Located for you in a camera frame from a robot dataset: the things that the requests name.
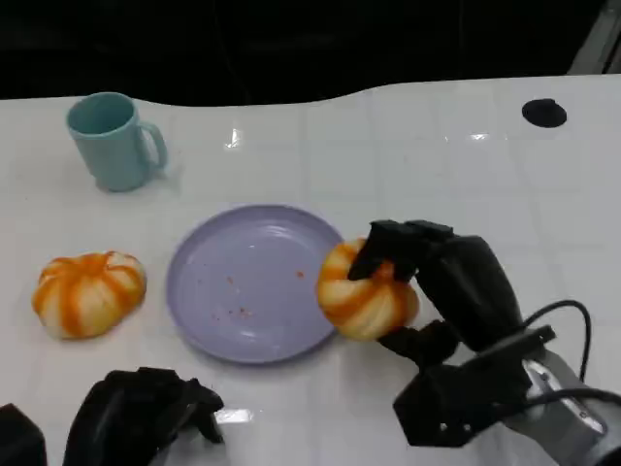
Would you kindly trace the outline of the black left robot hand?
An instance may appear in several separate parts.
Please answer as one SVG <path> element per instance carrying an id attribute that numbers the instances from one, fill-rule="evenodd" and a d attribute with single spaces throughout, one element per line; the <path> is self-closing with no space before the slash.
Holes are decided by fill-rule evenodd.
<path id="1" fill-rule="evenodd" d="M 65 448 L 65 465 L 149 465 L 185 430 L 224 442 L 221 397 L 169 369 L 111 371 L 84 398 Z"/>

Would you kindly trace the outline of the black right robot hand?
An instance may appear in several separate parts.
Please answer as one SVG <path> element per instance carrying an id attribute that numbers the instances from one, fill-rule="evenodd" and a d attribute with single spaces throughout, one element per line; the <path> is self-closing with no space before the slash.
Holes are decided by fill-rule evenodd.
<path id="1" fill-rule="evenodd" d="M 416 280 L 441 315 L 420 330 L 400 326 L 378 339 L 421 370 L 444 363 L 461 343 L 487 350 L 523 325 L 501 263 L 478 236 L 427 220 L 376 220 L 347 278 L 369 278 L 384 262 L 394 266 L 397 282 Z"/>

